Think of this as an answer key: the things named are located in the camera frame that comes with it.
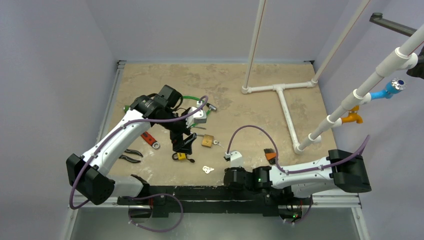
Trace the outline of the small yellow padlock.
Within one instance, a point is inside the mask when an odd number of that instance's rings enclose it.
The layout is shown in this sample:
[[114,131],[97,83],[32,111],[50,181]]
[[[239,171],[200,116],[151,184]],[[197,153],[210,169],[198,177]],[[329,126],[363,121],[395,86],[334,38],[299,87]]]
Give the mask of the small yellow padlock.
[[174,161],[189,161],[190,163],[195,163],[196,161],[192,158],[189,158],[186,153],[174,152],[171,156]]

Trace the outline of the large brass padlock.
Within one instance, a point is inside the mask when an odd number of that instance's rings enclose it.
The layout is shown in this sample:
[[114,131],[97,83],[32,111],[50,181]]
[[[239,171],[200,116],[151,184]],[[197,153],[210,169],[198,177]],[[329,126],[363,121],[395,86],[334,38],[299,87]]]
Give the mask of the large brass padlock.
[[214,137],[213,135],[205,134],[205,133],[199,133],[199,132],[197,132],[197,131],[196,131],[195,129],[193,129],[193,128],[191,128],[191,129],[190,129],[190,131],[191,131],[193,134],[196,134],[196,136],[197,136],[198,138],[201,138],[201,145],[202,145],[203,147],[211,148],[211,147],[212,147],[212,145],[214,144],[215,137]]

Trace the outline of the green cable lock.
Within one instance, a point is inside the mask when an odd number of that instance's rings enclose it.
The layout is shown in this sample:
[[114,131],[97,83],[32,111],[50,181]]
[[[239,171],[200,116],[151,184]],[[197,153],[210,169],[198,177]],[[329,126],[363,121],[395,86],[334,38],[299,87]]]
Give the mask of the green cable lock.
[[[195,100],[195,101],[200,101],[201,99],[195,96],[190,96],[190,95],[184,95],[183,99],[187,99],[187,100]],[[208,110],[206,111],[206,115],[208,116],[211,112],[217,112],[217,107],[214,106],[213,104],[207,102],[206,107],[208,107]]]

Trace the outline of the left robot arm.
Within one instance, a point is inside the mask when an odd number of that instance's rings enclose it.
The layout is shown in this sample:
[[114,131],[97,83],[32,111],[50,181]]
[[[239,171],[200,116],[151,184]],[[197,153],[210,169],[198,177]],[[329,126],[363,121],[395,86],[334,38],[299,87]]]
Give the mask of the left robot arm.
[[81,155],[73,153],[67,158],[71,185],[69,207],[76,210],[88,202],[100,205],[111,196],[130,197],[138,205],[146,203],[149,199],[147,182],[137,175],[121,180],[109,178],[111,168],[125,150],[154,125],[169,131],[173,152],[191,155],[192,144],[197,138],[191,128],[197,119],[205,116],[203,108],[208,100],[204,95],[197,107],[178,114],[184,97],[169,85],[164,85],[159,93],[137,97],[122,120],[95,146]]

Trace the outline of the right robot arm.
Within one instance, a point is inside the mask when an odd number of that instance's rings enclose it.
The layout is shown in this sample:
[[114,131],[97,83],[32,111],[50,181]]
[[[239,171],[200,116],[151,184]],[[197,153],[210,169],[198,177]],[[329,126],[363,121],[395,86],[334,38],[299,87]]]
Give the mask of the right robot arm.
[[372,190],[363,157],[359,153],[332,149],[320,159],[277,168],[267,165],[247,171],[243,156],[234,150],[224,155],[230,167],[224,171],[224,186],[234,191],[265,193],[281,190],[288,204],[315,193],[341,189],[346,193]]

